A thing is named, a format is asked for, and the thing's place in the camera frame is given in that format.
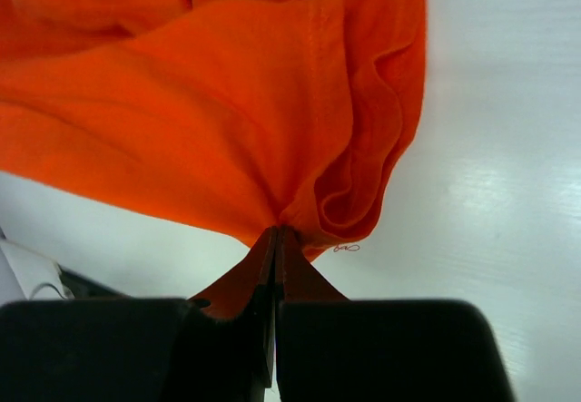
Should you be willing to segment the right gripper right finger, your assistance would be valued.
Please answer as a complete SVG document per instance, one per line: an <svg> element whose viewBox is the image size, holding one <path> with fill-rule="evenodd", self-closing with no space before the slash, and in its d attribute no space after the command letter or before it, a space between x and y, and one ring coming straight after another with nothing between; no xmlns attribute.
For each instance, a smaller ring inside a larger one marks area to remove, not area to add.
<svg viewBox="0 0 581 402"><path fill-rule="evenodd" d="M275 248L277 382L284 401L513 401L492 329L455 299L351 300Z"/></svg>

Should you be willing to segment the orange t shirt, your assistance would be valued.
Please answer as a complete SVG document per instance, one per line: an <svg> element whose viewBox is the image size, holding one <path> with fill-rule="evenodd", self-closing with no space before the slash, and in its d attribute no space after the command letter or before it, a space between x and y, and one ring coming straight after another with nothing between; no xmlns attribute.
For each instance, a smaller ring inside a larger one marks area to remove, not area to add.
<svg viewBox="0 0 581 402"><path fill-rule="evenodd" d="M246 244L369 236L427 0L1 0L1 168Z"/></svg>

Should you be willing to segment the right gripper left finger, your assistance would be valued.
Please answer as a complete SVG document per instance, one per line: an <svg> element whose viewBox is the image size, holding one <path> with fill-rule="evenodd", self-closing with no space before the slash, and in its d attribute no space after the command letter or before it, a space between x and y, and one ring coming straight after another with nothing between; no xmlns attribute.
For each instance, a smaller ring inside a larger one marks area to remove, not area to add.
<svg viewBox="0 0 581 402"><path fill-rule="evenodd" d="M261 401L273 363L268 228L191 299L32 300L1 309L4 401Z"/></svg>

